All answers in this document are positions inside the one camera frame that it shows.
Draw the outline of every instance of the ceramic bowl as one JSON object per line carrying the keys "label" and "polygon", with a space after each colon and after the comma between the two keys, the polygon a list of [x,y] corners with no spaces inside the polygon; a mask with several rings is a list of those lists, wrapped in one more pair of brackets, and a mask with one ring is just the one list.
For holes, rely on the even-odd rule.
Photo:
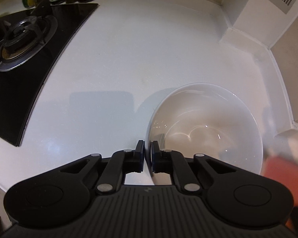
{"label": "ceramic bowl", "polygon": [[161,150],[185,157],[202,153],[256,174],[261,171],[257,123],[242,100],[220,86],[194,83],[169,94],[148,126],[147,142],[154,140]]}

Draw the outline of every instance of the orange object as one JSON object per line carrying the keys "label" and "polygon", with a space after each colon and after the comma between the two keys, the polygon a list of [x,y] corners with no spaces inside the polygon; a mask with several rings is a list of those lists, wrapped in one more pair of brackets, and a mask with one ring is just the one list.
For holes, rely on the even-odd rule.
{"label": "orange object", "polygon": [[294,197],[294,206],[298,206],[298,165],[281,157],[266,160],[263,175],[285,185]]}

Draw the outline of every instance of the ribbed plastic surface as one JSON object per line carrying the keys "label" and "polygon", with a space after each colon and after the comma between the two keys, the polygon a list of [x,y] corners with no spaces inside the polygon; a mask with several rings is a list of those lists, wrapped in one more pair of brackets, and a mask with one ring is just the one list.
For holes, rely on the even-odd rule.
{"label": "ribbed plastic surface", "polygon": [[12,226],[3,238],[295,238],[280,225],[243,230],[214,217],[197,196],[175,186],[122,186],[99,196],[76,221],[50,230]]}

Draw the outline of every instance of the kitchen counter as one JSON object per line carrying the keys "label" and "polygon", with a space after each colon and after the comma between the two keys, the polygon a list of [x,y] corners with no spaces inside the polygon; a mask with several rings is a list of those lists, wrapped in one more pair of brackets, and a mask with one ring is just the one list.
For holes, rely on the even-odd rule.
{"label": "kitchen counter", "polygon": [[[206,0],[96,0],[99,8],[52,69],[20,147],[0,138],[0,187],[91,153],[110,157],[145,139],[151,115],[171,91],[213,83],[251,110],[269,149],[276,130],[265,78],[253,55],[219,42],[221,8]],[[0,14],[21,9],[0,4]],[[129,184],[151,184],[148,171]]]}

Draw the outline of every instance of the bowl rim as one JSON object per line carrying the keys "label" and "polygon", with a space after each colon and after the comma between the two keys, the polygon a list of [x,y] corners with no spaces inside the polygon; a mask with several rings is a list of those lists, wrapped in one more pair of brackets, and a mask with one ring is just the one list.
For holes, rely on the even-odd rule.
{"label": "bowl rim", "polygon": [[147,143],[149,142],[150,140],[150,130],[151,130],[151,125],[152,125],[152,121],[153,121],[153,118],[155,117],[155,115],[157,114],[157,111],[159,110],[159,108],[161,107],[161,105],[172,95],[176,94],[179,92],[180,89],[183,89],[183,88],[187,88],[187,87],[190,87],[190,86],[194,86],[194,85],[201,85],[201,86],[214,86],[214,87],[217,87],[217,88],[220,88],[222,90],[225,90],[227,92],[229,92],[230,94],[232,94],[233,96],[235,96],[244,106],[245,108],[248,110],[248,112],[250,113],[250,115],[252,116],[254,122],[255,122],[255,125],[256,125],[256,130],[257,130],[257,134],[259,136],[259,141],[260,141],[260,147],[261,147],[261,167],[259,169],[259,173],[256,173],[256,174],[260,174],[261,170],[262,170],[262,165],[263,165],[263,157],[264,157],[264,148],[263,148],[263,140],[262,140],[262,137],[261,137],[261,132],[260,132],[260,129],[258,127],[258,124],[255,120],[255,117],[253,116],[252,112],[250,111],[250,109],[248,108],[248,106],[238,97],[236,96],[233,92],[229,91],[228,89],[222,87],[222,86],[219,86],[219,85],[216,85],[216,84],[213,84],[213,83],[203,83],[203,82],[197,82],[197,83],[190,83],[190,84],[186,84],[186,85],[183,85],[183,86],[180,86],[178,88],[176,88],[174,91],[170,92],[160,103],[159,105],[156,107],[156,109],[154,110],[152,116],[151,116],[151,119],[149,121],[149,124],[148,124],[148,128],[147,128],[147,132],[146,132],[146,141]]}

